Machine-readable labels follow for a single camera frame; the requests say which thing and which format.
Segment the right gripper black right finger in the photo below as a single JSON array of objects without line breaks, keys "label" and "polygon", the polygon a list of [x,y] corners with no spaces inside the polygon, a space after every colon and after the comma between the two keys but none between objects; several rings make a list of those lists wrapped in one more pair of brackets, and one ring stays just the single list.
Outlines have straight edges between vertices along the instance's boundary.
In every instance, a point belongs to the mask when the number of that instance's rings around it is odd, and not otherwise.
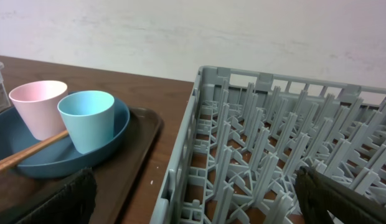
[{"label": "right gripper black right finger", "polygon": [[386,224],[386,208],[340,183],[301,166],[294,189],[306,223]]}]

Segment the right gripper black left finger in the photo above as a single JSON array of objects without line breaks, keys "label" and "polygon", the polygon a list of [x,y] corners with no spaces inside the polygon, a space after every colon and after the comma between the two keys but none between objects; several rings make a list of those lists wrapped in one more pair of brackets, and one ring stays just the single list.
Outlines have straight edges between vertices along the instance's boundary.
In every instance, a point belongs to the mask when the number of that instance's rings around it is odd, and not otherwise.
[{"label": "right gripper black left finger", "polygon": [[33,196],[22,208],[18,223],[82,224],[95,208],[97,182],[91,169],[82,169]]}]

